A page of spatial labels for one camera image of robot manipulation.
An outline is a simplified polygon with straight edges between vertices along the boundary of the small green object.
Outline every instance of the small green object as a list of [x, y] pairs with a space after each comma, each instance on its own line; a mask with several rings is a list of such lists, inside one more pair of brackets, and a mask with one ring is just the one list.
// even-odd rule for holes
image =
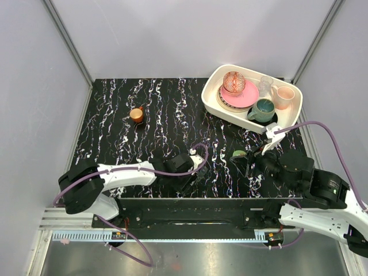
[[234, 151], [232, 153], [232, 157], [234, 157], [234, 156], [240, 156], [240, 155], [247, 155], [247, 153], [245, 151]]

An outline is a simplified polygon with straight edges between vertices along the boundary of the mug handle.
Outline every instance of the mug handle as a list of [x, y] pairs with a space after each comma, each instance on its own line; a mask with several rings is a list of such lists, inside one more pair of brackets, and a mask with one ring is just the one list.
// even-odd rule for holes
[[278, 90], [278, 87], [276, 85], [272, 85], [271, 86], [271, 94], [272, 94], [272, 97], [275, 97], [274, 89], [276, 89], [276, 91], [277, 91]]
[[254, 120], [254, 116], [256, 115], [255, 111], [252, 111], [251, 113], [248, 113], [247, 119], [248, 120]]

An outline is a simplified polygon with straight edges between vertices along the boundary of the red patterned egg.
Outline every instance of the red patterned egg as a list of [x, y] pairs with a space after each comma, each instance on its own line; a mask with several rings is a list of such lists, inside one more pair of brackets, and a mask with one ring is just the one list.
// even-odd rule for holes
[[246, 87], [246, 79], [239, 72], [229, 72], [224, 76], [224, 88], [231, 95], [240, 95]]

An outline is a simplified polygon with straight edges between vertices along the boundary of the black marble table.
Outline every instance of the black marble table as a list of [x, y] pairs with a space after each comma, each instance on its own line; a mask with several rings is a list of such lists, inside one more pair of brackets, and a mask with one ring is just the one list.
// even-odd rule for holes
[[[132, 164], [153, 157], [174, 157], [197, 143], [209, 147], [207, 175], [186, 197], [282, 198], [295, 196], [263, 175], [244, 177], [229, 161], [236, 150], [259, 145], [264, 135], [226, 122], [205, 110], [201, 101], [206, 78], [97, 79], [87, 108], [73, 164], [92, 158], [104, 164]], [[129, 117], [144, 108], [144, 121]], [[298, 130], [274, 149], [305, 153]], [[170, 185], [131, 186], [110, 191], [119, 198], [177, 198]]]

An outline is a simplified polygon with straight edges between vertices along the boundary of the clear glass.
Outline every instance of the clear glass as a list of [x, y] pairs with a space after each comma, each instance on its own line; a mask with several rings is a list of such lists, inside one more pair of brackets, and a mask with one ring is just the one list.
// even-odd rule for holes
[[263, 97], [271, 97], [271, 86], [273, 84], [274, 80], [270, 76], [263, 76], [260, 79], [258, 90], [259, 90], [259, 96], [261, 98]]

